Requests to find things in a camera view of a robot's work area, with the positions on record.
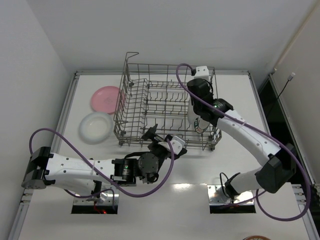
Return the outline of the white fluted plate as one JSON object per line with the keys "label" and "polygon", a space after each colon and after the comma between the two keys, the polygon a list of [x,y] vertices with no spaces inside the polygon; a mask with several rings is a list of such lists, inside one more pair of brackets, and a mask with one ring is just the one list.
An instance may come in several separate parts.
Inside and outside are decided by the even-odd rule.
{"label": "white fluted plate", "polygon": [[199,125],[199,116],[194,112],[191,99],[188,101],[187,120],[193,127]]}

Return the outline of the green rimmed printed plate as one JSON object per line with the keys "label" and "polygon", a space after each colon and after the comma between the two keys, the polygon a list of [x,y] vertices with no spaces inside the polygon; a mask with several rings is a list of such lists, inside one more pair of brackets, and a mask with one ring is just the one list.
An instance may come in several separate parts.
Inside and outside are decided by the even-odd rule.
{"label": "green rimmed printed plate", "polygon": [[194,131],[198,134],[203,134],[209,127],[210,123],[200,117],[196,117],[191,121]]}

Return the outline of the pink plastic plate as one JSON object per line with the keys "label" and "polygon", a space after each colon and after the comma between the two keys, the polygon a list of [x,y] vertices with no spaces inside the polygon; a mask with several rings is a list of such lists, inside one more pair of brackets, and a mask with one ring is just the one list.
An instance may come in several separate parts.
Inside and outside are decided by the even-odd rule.
{"label": "pink plastic plate", "polygon": [[90,106],[96,112],[112,115],[116,112],[118,104],[125,102],[125,94],[116,86],[99,88],[91,97]]}

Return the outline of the white shallow bowl plate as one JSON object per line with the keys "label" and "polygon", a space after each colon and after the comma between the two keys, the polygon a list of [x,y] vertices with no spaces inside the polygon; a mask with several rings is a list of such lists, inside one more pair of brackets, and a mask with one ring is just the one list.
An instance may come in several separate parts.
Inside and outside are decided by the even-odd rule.
{"label": "white shallow bowl plate", "polygon": [[112,133],[112,117],[105,112],[92,112],[80,122],[78,134],[86,144],[95,145],[106,140]]}

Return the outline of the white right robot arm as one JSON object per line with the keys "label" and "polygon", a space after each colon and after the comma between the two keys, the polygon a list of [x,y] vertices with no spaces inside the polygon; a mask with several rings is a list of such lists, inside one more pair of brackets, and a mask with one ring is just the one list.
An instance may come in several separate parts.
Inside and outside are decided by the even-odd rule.
{"label": "white right robot arm", "polygon": [[296,150],[292,144],[288,143],[283,149],[273,140],[239,123],[242,117],[230,103],[213,97],[212,86],[205,79],[192,79],[186,86],[192,93],[189,110],[235,139],[260,164],[259,168],[236,173],[225,182],[224,192],[230,199],[258,189],[274,194],[295,175],[297,164],[293,157]]}

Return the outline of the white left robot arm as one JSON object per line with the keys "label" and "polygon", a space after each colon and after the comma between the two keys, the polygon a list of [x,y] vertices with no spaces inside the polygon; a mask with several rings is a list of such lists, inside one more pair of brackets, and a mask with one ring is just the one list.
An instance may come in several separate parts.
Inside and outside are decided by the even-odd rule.
{"label": "white left robot arm", "polygon": [[[157,192],[168,180],[175,160],[187,153],[186,142],[177,135],[165,138],[156,133],[153,126],[142,136],[150,140],[148,151],[133,152],[123,158],[106,160],[87,159],[63,135],[51,129],[79,156],[70,158],[51,151],[48,146],[30,151],[29,162],[21,183],[25,189],[40,190],[54,186],[65,190],[76,198],[87,199],[103,192],[100,183],[114,186],[132,198],[144,198]],[[125,187],[136,186],[136,180],[153,184],[159,179],[159,171],[166,159],[170,165],[163,180],[146,193],[131,193]]]}

